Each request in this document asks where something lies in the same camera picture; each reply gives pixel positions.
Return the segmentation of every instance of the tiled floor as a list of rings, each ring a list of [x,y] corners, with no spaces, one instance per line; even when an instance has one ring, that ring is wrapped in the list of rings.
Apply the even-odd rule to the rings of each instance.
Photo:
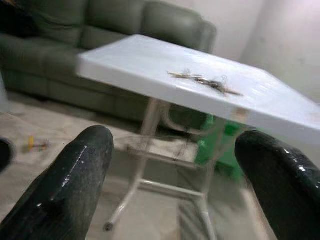
[[[49,166],[68,142],[85,128],[103,124],[109,127],[114,136],[115,150],[86,239],[206,239],[197,210],[190,201],[145,190],[139,190],[134,196],[113,231],[103,231],[104,223],[126,193],[135,166],[126,152],[126,143],[129,137],[132,139],[132,136],[136,136],[139,130],[137,124],[51,101],[39,102],[17,93],[9,93],[9,99],[11,115],[0,114],[0,136],[14,142],[16,158],[0,174],[0,220],[8,214],[28,184]],[[26,145],[29,135],[48,139],[48,150],[28,152]],[[168,152],[173,144],[160,142],[159,145]],[[176,168],[157,162],[148,164],[146,175],[171,183],[180,181]],[[209,203],[219,239],[270,239],[254,195],[244,182],[233,182],[226,176],[215,174]]]

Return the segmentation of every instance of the white wall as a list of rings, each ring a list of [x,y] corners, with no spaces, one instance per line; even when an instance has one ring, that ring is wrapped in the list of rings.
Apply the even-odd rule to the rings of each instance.
[[[238,61],[265,0],[164,0],[194,10],[218,30],[213,54]]]
[[[320,104],[320,0],[268,0],[240,62]]]

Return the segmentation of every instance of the metal table frame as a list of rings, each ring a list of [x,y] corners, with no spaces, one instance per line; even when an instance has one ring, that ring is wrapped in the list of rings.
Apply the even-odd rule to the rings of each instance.
[[[209,193],[210,184],[212,181],[212,176],[214,174],[217,160],[234,143],[235,139],[241,133],[243,133],[245,128],[240,129],[237,132],[237,134],[234,135],[233,138],[230,139],[229,142],[226,144],[222,144],[222,138],[224,136],[224,130],[225,130],[225,124],[226,124],[225,119],[216,117],[215,126],[212,129],[209,129],[207,131],[201,131],[196,129],[188,130],[189,134],[198,135],[198,136],[205,136],[213,133],[214,131],[218,131],[217,141],[213,151],[213,157],[205,166],[205,178],[202,183],[201,190],[194,191],[194,190],[190,190],[182,187],[150,181],[143,178],[147,160],[150,158],[158,161],[162,161],[168,164],[172,164],[172,165],[183,166],[186,168],[191,168],[191,169],[197,168],[197,166],[194,165],[193,163],[183,162],[183,161],[173,161],[173,158],[148,152],[152,138],[156,134],[157,127],[161,117],[164,123],[168,125],[168,127],[178,131],[185,131],[185,127],[171,121],[169,117],[169,111],[170,111],[169,103],[164,102],[162,100],[155,99],[155,98],[150,98],[148,107],[145,112],[142,127],[141,127],[140,134],[142,138],[140,140],[138,149],[133,150],[133,153],[139,156],[137,170],[134,174],[133,181],[130,183],[128,193],[126,194],[126,196],[124,197],[124,199],[122,200],[118,208],[115,210],[110,220],[105,224],[104,229],[106,231],[110,231],[115,225],[115,223],[118,221],[121,213],[126,208],[126,206],[130,202],[130,200],[132,199],[132,197],[134,196],[138,188],[140,186],[147,186],[149,189],[152,189],[155,191],[160,191],[160,192],[165,191],[169,193],[175,193],[180,196],[182,195],[182,196],[187,196],[189,198],[190,197],[194,198],[198,206],[198,209],[200,210],[200,215],[204,223],[206,224],[206,229],[207,229],[207,234],[209,236],[209,239],[216,240],[217,237],[216,237],[214,226],[212,224],[211,218],[209,216],[209,210],[208,210],[208,193]]]

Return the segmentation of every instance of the green sofa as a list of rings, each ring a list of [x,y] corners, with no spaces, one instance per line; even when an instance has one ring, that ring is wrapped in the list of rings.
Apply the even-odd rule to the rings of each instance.
[[[40,34],[0,33],[5,86],[134,121],[142,120],[148,98],[76,76],[77,55],[134,34],[210,53],[216,37],[196,12],[160,1],[27,0],[24,6]],[[193,127],[206,118],[178,106],[171,114]]]

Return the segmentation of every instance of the green plastic object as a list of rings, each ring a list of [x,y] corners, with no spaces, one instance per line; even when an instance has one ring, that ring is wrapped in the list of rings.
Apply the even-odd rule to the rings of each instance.
[[[214,124],[215,117],[212,115],[208,115],[202,129],[208,130],[212,128]],[[222,143],[224,144],[230,138],[232,138],[241,127],[242,125],[239,123],[228,121],[224,129]],[[215,131],[208,136],[202,137],[198,141],[198,153],[194,161],[197,165],[205,165],[212,158],[217,136],[218,131]],[[237,162],[234,149],[235,146],[232,145],[229,149],[226,150],[224,155],[217,161],[216,169],[220,172],[225,173],[231,179],[238,181],[244,174]]]

